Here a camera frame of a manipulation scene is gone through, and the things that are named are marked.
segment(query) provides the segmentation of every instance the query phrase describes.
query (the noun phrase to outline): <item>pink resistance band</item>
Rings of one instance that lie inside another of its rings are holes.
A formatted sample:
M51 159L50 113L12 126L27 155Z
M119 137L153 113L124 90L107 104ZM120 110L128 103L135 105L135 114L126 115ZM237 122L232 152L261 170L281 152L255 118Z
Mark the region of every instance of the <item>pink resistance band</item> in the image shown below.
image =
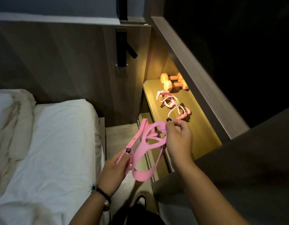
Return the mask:
M169 91L166 91L166 90L158 91L158 92L157 92L157 96L156 96L156 100L157 100L158 102L163 102L163 103L165 104L165 106L167 106L168 108L173 108L174 106L176 106L175 108L178 109L178 113L179 113L179 115L180 115L180 117L177 117L176 119L180 119L180 120L181 120L181 119L187 117L187 115L190 115L190 114L191 114L190 109L188 109L187 107L182 106L180 100L179 100L177 97L175 97L173 94L171 94ZM169 115L171 114L171 112L172 112L174 109L171 109L171 111L169 112L169 114L168 114L167 117L169 117Z
M157 127L157 126L159 126L160 130L155 132L155 127ZM126 148L131 149L131 155L130 155L129 161L127 162L126 168L125 168L125 176L127 175L128 171L129 171L130 164L132 164L132 175L135 178L135 180L146 181L153 176L153 174L156 170L157 163L159 162L159 159L160 159L161 155L164 153L165 148L166 148L166 135L164 136L164 138L160 138L160 137L158 137L158 135L161 133L166 133L165 123L163 121L158 121L158 122L155 122L155 123L149 125L148 120L146 118L144 118L142 120L139 131L136 133L136 135L133 137L133 139L126 146ZM135 143L137 142L137 140L140 139L140 137L142 137L140 145L138 146L136 151L133 153L132 148L135 145ZM149 139L158 140L158 142L155 144L149 145L149 144L147 144L147 141ZM154 166L149 171L141 172L141 171L136 170L135 166L139 162L140 158L143 157L147 151L149 151L153 148L158 148L158 147L161 147L161 151L160 151L159 157L158 157L157 161L155 162ZM125 152L126 151L124 151L123 154L119 157L116 164L118 164L118 162L120 161L120 159L122 158L122 156L124 155Z

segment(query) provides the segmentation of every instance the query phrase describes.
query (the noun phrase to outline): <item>dumbbell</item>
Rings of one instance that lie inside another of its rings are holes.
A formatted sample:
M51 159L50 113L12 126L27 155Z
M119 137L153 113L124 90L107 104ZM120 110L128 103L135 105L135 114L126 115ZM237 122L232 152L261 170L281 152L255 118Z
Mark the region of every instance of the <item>dumbbell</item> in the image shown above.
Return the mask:
M164 90L171 91L174 87L182 87L183 90L189 89L185 80L182 80L180 83L172 83L170 80L164 82Z
M162 84L164 84L165 81L167 80L178 80L178 82L181 82L183 80L183 77L180 73L176 76L169 76L167 73L162 73L160 76L160 81Z

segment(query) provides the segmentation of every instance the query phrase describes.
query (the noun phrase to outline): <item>wall socket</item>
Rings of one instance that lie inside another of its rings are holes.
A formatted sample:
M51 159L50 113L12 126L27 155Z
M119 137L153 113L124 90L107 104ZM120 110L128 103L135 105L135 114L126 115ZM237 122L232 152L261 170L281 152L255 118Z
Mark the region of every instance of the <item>wall socket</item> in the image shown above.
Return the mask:
M127 76L126 68L127 67L118 67L117 65L115 65L115 75L116 76Z

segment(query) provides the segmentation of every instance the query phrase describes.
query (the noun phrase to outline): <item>tile floor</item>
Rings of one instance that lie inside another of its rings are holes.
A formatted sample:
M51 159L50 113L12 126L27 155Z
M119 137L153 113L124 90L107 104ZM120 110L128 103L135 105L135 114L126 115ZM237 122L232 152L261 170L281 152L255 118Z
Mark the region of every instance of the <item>tile floor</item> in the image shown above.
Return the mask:
M115 153L124 148L133 136L137 133L136 123L106 128L106 157L111 158ZM139 171L148 170L146 159L142 157L136 165ZM131 171L123 180L120 188L112 197L110 205L113 224L123 224L128 208L134 204L139 195L144 195L147 199L147 210L157 213L157 207L151 187L151 180L145 182L135 181Z

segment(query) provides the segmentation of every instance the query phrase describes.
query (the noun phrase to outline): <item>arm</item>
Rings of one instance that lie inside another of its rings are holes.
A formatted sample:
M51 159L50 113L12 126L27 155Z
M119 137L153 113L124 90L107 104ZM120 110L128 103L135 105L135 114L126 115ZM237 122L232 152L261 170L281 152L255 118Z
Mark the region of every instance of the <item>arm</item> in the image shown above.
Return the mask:
M193 162L191 132L187 122L173 119L166 123L166 127L167 149L182 179L185 193L198 223L200 225L247 225L248 222Z
M130 158L130 153L125 153L116 165L117 159L123 153L119 151L112 159L105 162L98 188L102 189L109 197L116 192L124 179L125 166ZM98 192L90 194L81 208L72 218L69 225L97 225L104 210L105 198Z

